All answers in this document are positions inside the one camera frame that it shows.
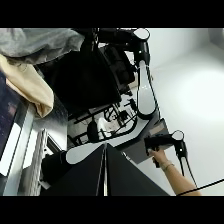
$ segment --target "gray cloth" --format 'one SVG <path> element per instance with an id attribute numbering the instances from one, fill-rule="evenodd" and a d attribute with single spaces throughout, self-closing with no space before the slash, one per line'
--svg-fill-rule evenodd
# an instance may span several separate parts
<path id="1" fill-rule="evenodd" d="M 83 41 L 71 28 L 0 28 L 0 54 L 11 62 L 41 64 L 80 51 Z"/>

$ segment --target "beige cloth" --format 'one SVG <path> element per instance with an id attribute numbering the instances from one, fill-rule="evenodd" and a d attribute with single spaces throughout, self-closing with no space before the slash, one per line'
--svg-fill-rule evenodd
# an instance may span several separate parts
<path id="1" fill-rule="evenodd" d="M 34 103 L 37 113 L 45 117 L 54 105 L 54 94 L 48 84 L 37 73 L 33 65 L 9 64 L 0 54 L 0 69 L 6 76 L 6 84 L 18 94 Z"/>

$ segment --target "human arm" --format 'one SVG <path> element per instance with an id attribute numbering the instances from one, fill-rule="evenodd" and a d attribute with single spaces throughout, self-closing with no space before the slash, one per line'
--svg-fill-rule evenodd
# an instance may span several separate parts
<path id="1" fill-rule="evenodd" d="M 168 163 L 168 159 L 165 155 L 164 150 L 152 150 L 150 154 L 154 156 L 160 167 L 163 164 Z M 175 166 L 168 165 L 167 168 L 164 170 L 164 173 L 176 195 L 189 190 L 196 189 L 196 186 L 192 184 L 186 177 L 182 176 L 180 172 L 175 168 Z M 199 191 L 194 191 L 184 194 L 184 196 L 201 196 L 201 193 Z"/>

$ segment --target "fabric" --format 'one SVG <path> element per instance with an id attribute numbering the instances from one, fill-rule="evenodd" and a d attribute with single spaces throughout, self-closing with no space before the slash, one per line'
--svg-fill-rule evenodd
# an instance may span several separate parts
<path id="1" fill-rule="evenodd" d="M 0 70 L 5 74 L 6 84 L 10 88 L 36 105 L 40 117 L 51 112 L 54 93 L 32 65 L 11 65 L 7 58 L 0 54 Z"/>
<path id="2" fill-rule="evenodd" d="M 0 28 L 0 54 L 26 64 L 80 51 L 83 41 L 84 36 L 71 28 Z"/>

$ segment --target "forearm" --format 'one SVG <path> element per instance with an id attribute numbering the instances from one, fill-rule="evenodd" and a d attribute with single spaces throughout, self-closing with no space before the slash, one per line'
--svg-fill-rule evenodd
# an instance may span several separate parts
<path id="1" fill-rule="evenodd" d="M 167 169 L 165 170 L 165 175 L 176 195 L 183 193 L 185 191 L 196 189 L 196 186 L 192 184 L 190 181 L 188 181 L 186 177 L 182 176 L 173 165 L 167 167 Z M 183 196 L 200 196 L 200 195 L 201 194 L 199 191 L 194 191 L 184 194 Z"/>

